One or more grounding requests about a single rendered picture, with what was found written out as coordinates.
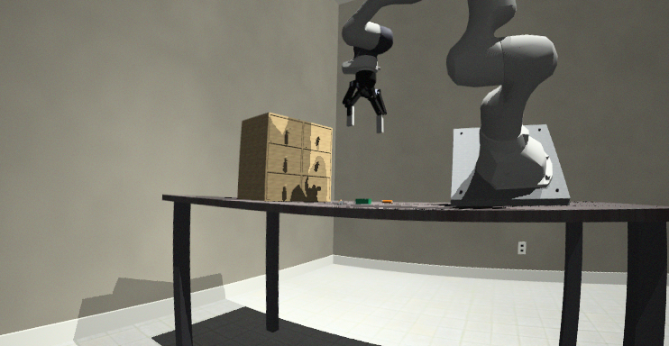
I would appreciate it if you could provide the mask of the small wooden chest of drawers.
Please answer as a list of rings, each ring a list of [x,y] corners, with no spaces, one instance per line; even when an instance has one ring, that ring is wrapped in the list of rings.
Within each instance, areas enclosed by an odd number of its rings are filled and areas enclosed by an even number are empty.
[[[301,146],[269,141],[270,116],[276,116],[288,120],[301,122],[302,124],[302,144]],[[331,133],[331,151],[318,150],[303,147],[304,123],[326,128]],[[310,123],[299,119],[287,117],[284,115],[266,113],[242,121],[239,174],[238,174],[238,199],[250,199],[257,201],[305,201],[305,202],[331,202],[331,171],[332,171],[332,135],[333,128],[326,127],[316,123]],[[291,148],[297,148],[301,151],[301,169],[300,173],[267,170],[268,167],[268,148],[270,144],[276,144]],[[303,150],[312,150],[330,154],[330,176],[305,174],[302,173]],[[284,172],[280,174],[296,175],[300,177],[300,200],[274,200],[266,199],[267,172]],[[329,200],[301,200],[302,176],[329,178],[330,193]],[[323,176],[323,177],[318,177]]]

